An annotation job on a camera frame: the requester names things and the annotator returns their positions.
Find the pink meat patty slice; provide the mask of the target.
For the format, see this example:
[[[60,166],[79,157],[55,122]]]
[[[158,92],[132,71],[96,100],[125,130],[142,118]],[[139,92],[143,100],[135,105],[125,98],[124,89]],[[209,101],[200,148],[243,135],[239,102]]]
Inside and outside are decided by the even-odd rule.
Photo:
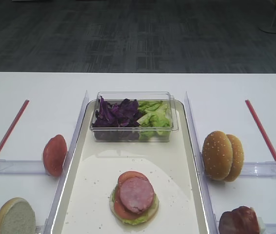
[[[119,197],[126,209],[135,214],[141,214],[151,207],[154,189],[148,179],[132,177],[122,183]]]

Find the tomato slices on bun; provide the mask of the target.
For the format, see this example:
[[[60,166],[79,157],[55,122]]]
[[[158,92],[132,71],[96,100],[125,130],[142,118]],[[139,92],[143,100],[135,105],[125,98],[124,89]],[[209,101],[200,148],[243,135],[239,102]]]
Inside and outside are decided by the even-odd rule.
[[[128,209],[125,208],[125,206],[122,204],[120,197],[119,197],[119,188],[121,187],[122,183],[125,182],[127,179],[132,178],[132,177],[142,177],[145,179],[148,179],[144,174],[136,171],[127,171],[122,173],[118,177],[118,183],[116,185],[115,189],[115,201],[114,201],[114,210],[116,211],[117,215],[120,216],[120,218],[123,219],[129,219],[129,220],[134,220],[136,218],[139,218],[142,216],[142,214],[135,214]]]

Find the stack of meat slices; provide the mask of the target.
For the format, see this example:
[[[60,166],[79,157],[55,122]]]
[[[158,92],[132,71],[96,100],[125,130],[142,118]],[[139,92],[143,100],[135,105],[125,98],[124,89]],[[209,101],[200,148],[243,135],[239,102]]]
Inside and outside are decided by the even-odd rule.
[[[260,227],[254,209],[240,206],[221,215],[218,231],[220,234],[260,234]]]

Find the purple cabbage leaves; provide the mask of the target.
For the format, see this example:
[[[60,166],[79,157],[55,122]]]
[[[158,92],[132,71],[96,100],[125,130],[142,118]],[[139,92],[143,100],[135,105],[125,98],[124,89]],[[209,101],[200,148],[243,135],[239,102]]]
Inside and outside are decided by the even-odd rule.
[[[142,117],[138,101],[125,98],[120,104],[111,104],[100,96],[99,110],[95,111],[95,128],[138,127],[137,120]]]

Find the clear plastic salad box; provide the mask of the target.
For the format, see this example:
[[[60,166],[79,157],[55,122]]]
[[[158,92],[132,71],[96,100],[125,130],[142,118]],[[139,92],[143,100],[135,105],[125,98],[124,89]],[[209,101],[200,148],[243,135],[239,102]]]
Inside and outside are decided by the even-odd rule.
[[[169,92],[99,92],[90,122],[102,142],[168,142],[178,129]]]

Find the silver metal tray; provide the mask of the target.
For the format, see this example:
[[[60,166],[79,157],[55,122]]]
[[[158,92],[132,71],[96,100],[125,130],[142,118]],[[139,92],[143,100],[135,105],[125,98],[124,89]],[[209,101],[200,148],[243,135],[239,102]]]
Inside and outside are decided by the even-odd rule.
[[[96,142],[89,129],[95,102],[89,102],[62,189],[55,234],[206,234],[208,226],[184,105],[176,101],[179,129],[168,142]],[[110,210],[120,174],[147,176],[159,209],[146,223],[125,225]]]

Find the front sesame bun top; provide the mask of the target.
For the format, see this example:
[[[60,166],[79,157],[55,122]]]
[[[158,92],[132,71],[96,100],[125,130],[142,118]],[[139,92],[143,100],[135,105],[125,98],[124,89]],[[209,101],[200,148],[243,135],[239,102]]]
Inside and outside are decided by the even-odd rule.
[[[204,140],[202,159],[206,175],[213,180],[223,180],[229,175],[233,163],[233,149],[222,131],[211,132]]]

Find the sesame bun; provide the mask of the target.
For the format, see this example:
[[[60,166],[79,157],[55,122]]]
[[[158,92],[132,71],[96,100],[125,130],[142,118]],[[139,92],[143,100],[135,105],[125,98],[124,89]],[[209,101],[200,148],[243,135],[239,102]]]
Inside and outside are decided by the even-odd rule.
[[[224,178],[226,182],[232,182],[240,175],[244,163],[243,146],[235,135],[227,135],[233,150],[233,162],[229,174]]]
[[[223,180],[229,175],[233,163],[233,149],[222,131],[211,132],[204,140],[202,159],[206,175],[213,180]]]

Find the rear sesame bun top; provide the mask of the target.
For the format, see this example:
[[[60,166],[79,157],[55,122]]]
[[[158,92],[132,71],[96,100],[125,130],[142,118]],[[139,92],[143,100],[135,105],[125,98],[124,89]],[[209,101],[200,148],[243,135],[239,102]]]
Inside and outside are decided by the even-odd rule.
[[[229,174],[224,178],[226,182],[232,182],[240,175],[244,163],[243,146],[235,135],[227,135],[233,150],[233,162]]]

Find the clear upper right track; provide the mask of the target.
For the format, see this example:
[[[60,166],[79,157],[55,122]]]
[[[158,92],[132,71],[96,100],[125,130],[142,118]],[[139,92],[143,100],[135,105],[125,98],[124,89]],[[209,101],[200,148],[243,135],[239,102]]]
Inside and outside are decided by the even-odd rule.
[[[276,161],[245,162],[239,176],[276,178]]]

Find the white floor stand base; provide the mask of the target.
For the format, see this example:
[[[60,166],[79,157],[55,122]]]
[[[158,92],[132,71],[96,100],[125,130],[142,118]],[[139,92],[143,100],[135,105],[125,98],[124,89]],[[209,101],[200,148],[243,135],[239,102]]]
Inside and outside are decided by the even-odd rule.
[[[258,29],[264,33],[276,34],[276,6],[270,23],[260,24]]]

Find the clear left divider wall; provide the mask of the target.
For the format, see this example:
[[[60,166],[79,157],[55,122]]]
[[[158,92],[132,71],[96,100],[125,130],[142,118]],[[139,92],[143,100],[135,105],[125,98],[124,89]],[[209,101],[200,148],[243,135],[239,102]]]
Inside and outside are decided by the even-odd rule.
[[[79,117],[76,122],[69,150],[63,164],[63,172],[59,178],[51,210],[45,222],[44,230],[42,232],[43,234],[60,234],[62,232],[74,184],[73,173],[77,170],[77,167],[74,165],[74,153],[78,145],[79,134],[82,128],[88,102],[89,97],[88,93],[86,92],[79,112]]]

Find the left red rail strip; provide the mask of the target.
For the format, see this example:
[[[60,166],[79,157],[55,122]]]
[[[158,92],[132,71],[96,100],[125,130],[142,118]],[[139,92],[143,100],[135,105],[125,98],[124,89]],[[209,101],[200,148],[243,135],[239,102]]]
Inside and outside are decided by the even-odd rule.
[[[6,131],[5,135],[3,136],[2,140],[0,141],[0,152],[2,150],[2,148],[4,147],[7,139],[9,138],[9,136],[11,135],[14,127],[16,126],[17,122],[19,121],[20,117],[22,116],[23,112],[25,111],[27,105],[29,103],[29,100],[26,99],[23,103],[23,105],[21,106],[20,110],[18,111],[18,113],[16,114],[14,120],[12,121],[12,123],[10,124],[8,130]]]

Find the red rail strip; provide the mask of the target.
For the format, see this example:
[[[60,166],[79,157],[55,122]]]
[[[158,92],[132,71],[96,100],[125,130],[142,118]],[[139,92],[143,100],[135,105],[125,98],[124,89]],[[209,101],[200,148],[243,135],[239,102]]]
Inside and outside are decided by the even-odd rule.
[[[12,121],[12,123],[10,124],[8,130],[6,131],[5,135],[3,136],[2,140],[0,141],[0,152],[2,150],[2,148],[4,147],[7,139],[9,138],[9,136],[11,135],[14,127],[16,126],[17,122],[19,121],[20,117],[22,116],[23,112],[25,111],[27,105],[29,103],[29,100],[26,99],[23,103],[23,105],[21,106],[20,110],[18,111],[18,113],[16,114],[14,120]]]
[[[268,137],[268,135],[267,135],[267,133],[266,133],[266,131],[265,131],[258,115],[257,115],[257,113],[255,112],[255,109],[253,108],[251,102],[248,99],[245,100],[245,103],[246,103],[246,105],[247,105],[247,107],[248,107],[248,109],[249,109],[249,111],[250,111],[250,113],[251,113],[251,115],[252,115],[258,129],[259,129],[259,131],[261,132],[261,135],[262,135],[262,137],[263,137],[263,139],[264,139],[264,141],[265,141],[265,143],[266,143],[273,159],[276,162],[276,150],[275,150],[272,142],[270,141],[270,139],[269,139],[269,137]]]

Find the right red rail strip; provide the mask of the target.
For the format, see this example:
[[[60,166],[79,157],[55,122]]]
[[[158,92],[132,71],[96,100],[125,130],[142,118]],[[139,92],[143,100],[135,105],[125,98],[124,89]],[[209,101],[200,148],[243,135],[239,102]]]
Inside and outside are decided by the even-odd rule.
[[[245,103],[246,103],[246,105],[247,105],[247,107],[248,107],[248,109],[249,109],[249,111],[250,111],[250,113],[251,113],[251,115],[252,115],[258,129],[259,129],[259,131],[261,132],[261,135],[262,135],[262,137],[263,137],[263,139],[264,139],[264,141],[265,141],[265,143],[266,143],[273,159],[276,162],[276,150],[275,150],[272,142],[270,141],[270,139],[269,139],[269,137],[268,137],[268,135],[267,135],[267,133],[266,133],[266,131],[265,131],[258,115],[257,115],[257,113],[255,112],[255,109],[253,108],[251,102],[248,99],[245,100]]]

